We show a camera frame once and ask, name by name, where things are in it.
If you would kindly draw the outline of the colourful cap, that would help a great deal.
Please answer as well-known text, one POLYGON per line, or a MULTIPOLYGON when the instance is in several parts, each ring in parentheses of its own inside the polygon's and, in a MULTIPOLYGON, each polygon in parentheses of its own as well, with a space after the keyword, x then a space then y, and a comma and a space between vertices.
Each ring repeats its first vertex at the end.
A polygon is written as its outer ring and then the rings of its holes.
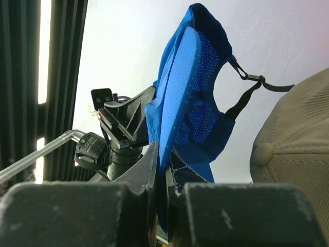
POLYGON ((288 92, 291 86, 274 86, 263 76, 246 73, 233 55, 222 25, 200 3, 189 6, 169 40, 154 86, 156 96, 144 111, 149 141, 159 143, 157 212, 160 226, 167 233, 165 184, 172 154, 177 154, 184 167, 213 182, 210 163, 224 150, 235 120, 252 93, 260 87, 272 92, 288 92), (254 81, 254 85, 236 105, 221 112, 214 100, 214 85, 225 63, 229 63, 241 79, 254 81))

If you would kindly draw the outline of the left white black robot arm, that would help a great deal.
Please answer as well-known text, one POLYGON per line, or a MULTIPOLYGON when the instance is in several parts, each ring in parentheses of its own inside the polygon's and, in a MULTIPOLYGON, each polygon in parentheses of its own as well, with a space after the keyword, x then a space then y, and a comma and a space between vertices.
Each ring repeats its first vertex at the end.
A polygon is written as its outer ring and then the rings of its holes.
POLYGON ((110 89, 94 89, 91 96, 102 135, 84 134, 76 145, 75 162, 113 181, 142 158, 149 143, 144 107, 156 96, 150 86, 133 98, 110 89))

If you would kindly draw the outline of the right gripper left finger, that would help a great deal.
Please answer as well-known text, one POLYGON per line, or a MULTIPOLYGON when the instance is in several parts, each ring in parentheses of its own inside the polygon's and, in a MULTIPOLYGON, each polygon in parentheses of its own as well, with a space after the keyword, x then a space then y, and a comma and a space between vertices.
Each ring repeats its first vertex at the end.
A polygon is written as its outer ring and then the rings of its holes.
POLYGON ((155 246, 158 142, 113 182, 31 182, 1 199, 1 246, 155 246))

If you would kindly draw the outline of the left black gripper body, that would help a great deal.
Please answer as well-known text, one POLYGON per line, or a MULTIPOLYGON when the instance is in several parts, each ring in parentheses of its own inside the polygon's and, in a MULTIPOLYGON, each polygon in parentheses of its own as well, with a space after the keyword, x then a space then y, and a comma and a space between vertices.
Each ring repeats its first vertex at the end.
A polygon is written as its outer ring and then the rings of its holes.
POLYGON ((137 148, 149 143, 144 107, 155 96, 155 87, 149 86, 133 98, 118 97, 118 102, 106 102, 97 111, 101 128, 118 148, 137 148))

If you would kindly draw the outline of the tan cap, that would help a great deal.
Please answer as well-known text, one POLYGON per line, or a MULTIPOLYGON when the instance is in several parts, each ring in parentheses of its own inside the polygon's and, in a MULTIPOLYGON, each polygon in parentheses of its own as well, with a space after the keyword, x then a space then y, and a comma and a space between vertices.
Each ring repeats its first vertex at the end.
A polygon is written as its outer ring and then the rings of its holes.
POLYGON ((277 102, 253 142, 250 174, 255 183, 300 187, 328 236, 328 69, 277 102))

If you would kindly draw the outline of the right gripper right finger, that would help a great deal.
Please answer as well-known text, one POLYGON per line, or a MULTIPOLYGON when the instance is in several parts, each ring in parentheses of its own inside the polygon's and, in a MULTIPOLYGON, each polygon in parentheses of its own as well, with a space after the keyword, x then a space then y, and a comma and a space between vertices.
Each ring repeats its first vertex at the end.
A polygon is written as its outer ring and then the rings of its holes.
POLYGON ((174 246, 326 246, 315 212, 296 186, 209 183, 175 153, 166 180, 174 246))

